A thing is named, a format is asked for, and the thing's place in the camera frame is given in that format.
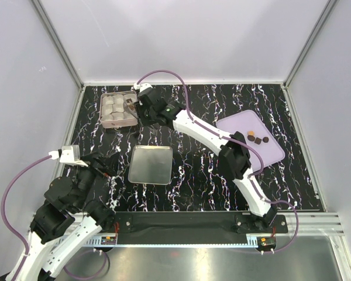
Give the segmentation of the metal tongs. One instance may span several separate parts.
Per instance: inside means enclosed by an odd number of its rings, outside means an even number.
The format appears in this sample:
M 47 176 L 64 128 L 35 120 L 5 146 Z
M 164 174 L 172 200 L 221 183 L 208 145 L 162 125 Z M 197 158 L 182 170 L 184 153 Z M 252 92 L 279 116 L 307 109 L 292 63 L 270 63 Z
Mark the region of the metal tongs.
M 135 110 L 135 106 L 134 103 L 128 103 L 125 101 L 124 105 L 123 105 L 124 109 L 126 112 L 128 112 L 129 114 L 131 114 L 134 118 L 137 119 L 137 113 Z

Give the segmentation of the dark square chocolate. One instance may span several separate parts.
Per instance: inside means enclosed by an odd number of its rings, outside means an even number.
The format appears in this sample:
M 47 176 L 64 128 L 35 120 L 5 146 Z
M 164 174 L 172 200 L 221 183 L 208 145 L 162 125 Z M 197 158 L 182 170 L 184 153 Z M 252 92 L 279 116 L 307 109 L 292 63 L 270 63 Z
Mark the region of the dark square chocolate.
M 260 138 L 256 138 L 254 140 L 254 143 L 256 143 L 257 145 L 261 144 L 262 140 Z

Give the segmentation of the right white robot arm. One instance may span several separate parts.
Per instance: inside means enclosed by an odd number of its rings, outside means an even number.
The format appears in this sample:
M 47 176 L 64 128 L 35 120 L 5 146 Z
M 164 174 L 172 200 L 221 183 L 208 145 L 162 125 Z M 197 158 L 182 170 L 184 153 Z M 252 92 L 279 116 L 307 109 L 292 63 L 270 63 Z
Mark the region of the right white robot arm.
M 259 186 L 248 146 L 240 132 L 230 134 L 204 122 L 177 101 L 168 103 L 150 84 L 134 85 L 135 110 L 142 126 L 166 126 L 202 143 L 218 157 L 218 173 L 239 189 L 254 216 L 257 230 L 274 227 L 277 210 Z

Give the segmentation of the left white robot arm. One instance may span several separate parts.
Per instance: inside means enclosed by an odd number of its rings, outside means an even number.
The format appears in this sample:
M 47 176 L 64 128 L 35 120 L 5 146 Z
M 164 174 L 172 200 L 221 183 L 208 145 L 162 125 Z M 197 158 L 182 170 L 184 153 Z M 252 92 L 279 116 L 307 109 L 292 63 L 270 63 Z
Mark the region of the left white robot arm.
M 76 167 L 75 178 L 56 177 L 44 193 L 45 201 L 30 223 L 24 237 L 9 223 L 5 203 L 10 189 L 25 172 L 46 160 Z M 82 156 L 77 145 L 63 146 L 20 171 L 8 184 L 1 200 L 1 217 L 24 245 L 15 267 L 0 280 L 55 280 L 70 259 L 101 231 L 119 231 L 115 212 L 100 199 L 88 200 L 95 179 L 113 176 L 113 156 L 97 152 Z

